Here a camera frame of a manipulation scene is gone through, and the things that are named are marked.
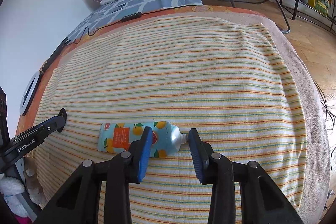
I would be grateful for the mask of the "black tape roll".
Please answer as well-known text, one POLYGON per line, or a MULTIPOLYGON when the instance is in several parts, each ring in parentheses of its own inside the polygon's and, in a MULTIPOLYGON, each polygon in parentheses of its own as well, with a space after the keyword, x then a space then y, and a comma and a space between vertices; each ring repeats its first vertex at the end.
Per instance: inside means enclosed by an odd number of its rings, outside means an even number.
POLYGON ((65 108, 60 109, 58 113, 57 132, 62 132, 67 122, 67 112, 65 108))

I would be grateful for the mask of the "yellow green crate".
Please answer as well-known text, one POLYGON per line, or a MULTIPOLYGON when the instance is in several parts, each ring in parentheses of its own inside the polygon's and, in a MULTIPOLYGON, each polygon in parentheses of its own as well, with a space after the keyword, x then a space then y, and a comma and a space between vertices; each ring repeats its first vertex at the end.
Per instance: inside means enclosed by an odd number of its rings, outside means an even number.
POLYGON ((317 10, 320 14, 327 16, 329 9, 328 0, 308 0, 308 5, 317 10))

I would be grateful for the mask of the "orange floral bedsheet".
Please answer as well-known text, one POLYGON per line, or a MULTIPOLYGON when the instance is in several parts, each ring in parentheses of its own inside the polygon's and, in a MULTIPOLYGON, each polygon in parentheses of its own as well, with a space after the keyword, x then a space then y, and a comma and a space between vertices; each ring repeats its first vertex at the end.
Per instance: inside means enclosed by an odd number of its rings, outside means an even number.
MULTIPOLYGON (((110 25, 105 25, 102 29, 98 30, 96 33, 97 36, 105 35, 105 33, 114 31, 115 29, 123 28, 131 26, 132 24, 143 23, 148 20, 157 17, 163 16, 174 16, 174 15, 186 15, 191 13, 192 15, 201 15, 202 13, 209 12, 213 14, 215 12, 233 12, 233 13, 243 13, 243 14, 252 14, 258 16, 265 16, 265 14, 257 11, 253 11, 251 9, 244 9, 244 8, 233 8, 228 6, 215 6, 215 5, 203 5, 203 6, 183 6, 178 8, 171 8, 171 9, 164 9, 164 10, 157 10, 152 12, 144 13, 140 18, 129 20, 127 22, 113 22, 110 25)), ((90 37, 87 35, 84 36, 84 39, 78 43, 72 43, 66 46, 63 50, 60 51, 60 54, 56 57, 54 61, 52 61, 49 68, 42 74, 41 79, 38 82, 37 90, 34 94, 34 97, 31 101, 30 107, 27 110, 24 116, 19 117, 17 130, 15 135, 19 135, 20 133, 26 131, 27 129, 33 127, 33 122, 35 120, 35 116, 37 114, 37 110, 42 99, 42 95, 44 90, 52 76, 53 70, 60 65, 60 61, 64 59, 68 54, 74 53, 74 50, 77 49, 79 46, 83 46, 85 43, 91 40, 90 37)))

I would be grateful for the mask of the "beige blanket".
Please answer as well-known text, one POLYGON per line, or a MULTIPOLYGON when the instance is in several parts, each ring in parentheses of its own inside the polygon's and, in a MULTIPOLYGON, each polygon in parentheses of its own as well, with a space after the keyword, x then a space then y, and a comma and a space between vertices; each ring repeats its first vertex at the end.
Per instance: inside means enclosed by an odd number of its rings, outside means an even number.
POLYGON ((216 152, 256 160, 305 223, 317 223, 330 180, 327 131, 306 66, 274 23, 232 12, 174 15, 108 32, 53 73, 40 116, 60 108, 64 131, 37 153, 54 194, 97 149, 105 122, 196 128, 216 152))

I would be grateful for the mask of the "orange fruit print tube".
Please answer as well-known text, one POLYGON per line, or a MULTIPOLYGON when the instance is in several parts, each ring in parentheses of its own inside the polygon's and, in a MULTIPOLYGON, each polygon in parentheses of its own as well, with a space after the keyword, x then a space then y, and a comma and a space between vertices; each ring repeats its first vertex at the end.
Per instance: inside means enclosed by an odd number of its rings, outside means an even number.
POLYGON ((144 129, 152 129, 150 156, 166 158, 177 153, 188 142, 188 135, 180 132, 178 126, 166 121, 135 123, 103 123, 100 127, 97 149, 100 152, 121 153, 130 144, 141 139, 144 129))

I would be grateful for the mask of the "black metal rack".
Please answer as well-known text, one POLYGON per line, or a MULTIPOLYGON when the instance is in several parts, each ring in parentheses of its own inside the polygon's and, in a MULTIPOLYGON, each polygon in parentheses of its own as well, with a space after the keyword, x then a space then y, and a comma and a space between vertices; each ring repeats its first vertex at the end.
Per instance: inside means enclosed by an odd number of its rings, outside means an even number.
POLYGON ((289 7, 280 0, 282 8, 289 12, 292 20, 300 18, 335 34, 335 0, 293 1, 294 5, 289 7))

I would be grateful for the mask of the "striped yellow towel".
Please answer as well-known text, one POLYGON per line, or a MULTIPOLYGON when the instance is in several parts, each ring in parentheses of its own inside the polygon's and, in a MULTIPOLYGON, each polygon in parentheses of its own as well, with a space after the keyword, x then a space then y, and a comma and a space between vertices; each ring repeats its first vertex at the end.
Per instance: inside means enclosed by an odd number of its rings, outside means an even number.
POLYGON ((38 223, 302 223, 306 121, 264 22, 177 15, 74 44, 46 83, 38 223))

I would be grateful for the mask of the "white fluffy cloth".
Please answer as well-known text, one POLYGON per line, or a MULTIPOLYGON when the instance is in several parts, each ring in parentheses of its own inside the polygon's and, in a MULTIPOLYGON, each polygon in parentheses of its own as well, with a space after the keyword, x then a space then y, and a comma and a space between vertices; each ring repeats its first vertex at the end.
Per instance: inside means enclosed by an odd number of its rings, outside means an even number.
POLYGON ((23 184, 17 178, 4 176, 1 178, 0 188, 5 202, 12 213, 22 218, 28 217, 27 210, 17 198, 17 195, 25 192, 23 184))

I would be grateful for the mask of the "blue checkered bedsheet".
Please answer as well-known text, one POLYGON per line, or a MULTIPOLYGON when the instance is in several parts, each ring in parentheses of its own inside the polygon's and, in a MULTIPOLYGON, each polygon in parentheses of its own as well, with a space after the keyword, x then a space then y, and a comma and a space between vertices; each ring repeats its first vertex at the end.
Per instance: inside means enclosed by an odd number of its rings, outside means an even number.
POLYGON ((202 0, 116 0, 100 6, 89 14, 69 35, 68 43, 78 42, 84 30, 90 33, 100 27, 136 12, 150 12, 181 6, 201 6, 202 0))

